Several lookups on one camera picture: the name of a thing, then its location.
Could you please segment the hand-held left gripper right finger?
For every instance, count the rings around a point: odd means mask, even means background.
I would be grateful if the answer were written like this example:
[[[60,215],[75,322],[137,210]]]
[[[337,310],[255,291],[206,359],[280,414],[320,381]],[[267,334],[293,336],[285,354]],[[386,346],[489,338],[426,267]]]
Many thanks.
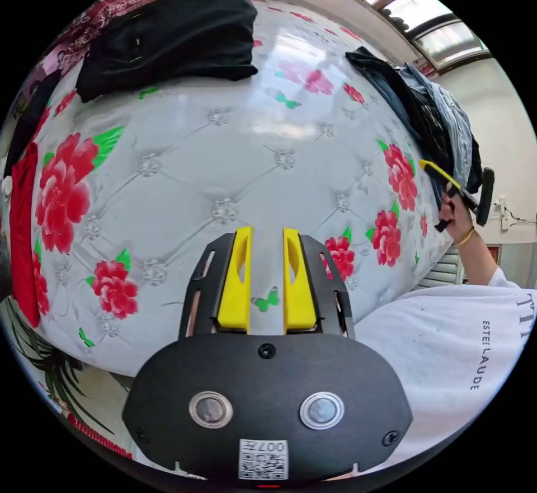
[[[296,229],[282,230],[284,333],[311,331],[317,315],[308,278],[307,258]]]

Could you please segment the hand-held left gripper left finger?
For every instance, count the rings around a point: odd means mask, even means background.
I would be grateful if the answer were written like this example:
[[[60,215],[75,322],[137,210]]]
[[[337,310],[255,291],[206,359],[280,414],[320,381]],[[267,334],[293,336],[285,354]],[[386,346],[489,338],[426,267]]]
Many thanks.
[[[248,332],[251,307],[252,227],[236,230],[218,309],[225,330]]]

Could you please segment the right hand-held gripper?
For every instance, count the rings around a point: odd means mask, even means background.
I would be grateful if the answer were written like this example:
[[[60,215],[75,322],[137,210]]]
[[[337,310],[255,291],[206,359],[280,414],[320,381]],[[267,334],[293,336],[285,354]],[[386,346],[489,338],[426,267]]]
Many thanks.
[[[479,202],[467,192],[467,190],[454,179],[447,172],[442,170],[437,164],[426,160],[419,159],[418,164],[420,168],[433,180],[441,185],[446,191],[446,195],[450,198],[458,195],[461,198],[464,206],[474,215],[477,215],[477,210],[479,207]],[[438,232],[443,232],[446,230],[450,220],[440,219],[435,224],[435,229]]]

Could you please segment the person's right hand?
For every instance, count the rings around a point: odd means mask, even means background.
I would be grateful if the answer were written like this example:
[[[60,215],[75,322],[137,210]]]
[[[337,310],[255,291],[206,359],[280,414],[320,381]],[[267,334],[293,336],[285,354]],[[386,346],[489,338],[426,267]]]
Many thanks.
[[[465,244],[475,230],[470,211],[457,194],[443,195],[439,217],[447,222],[446,230],[456,246]]]

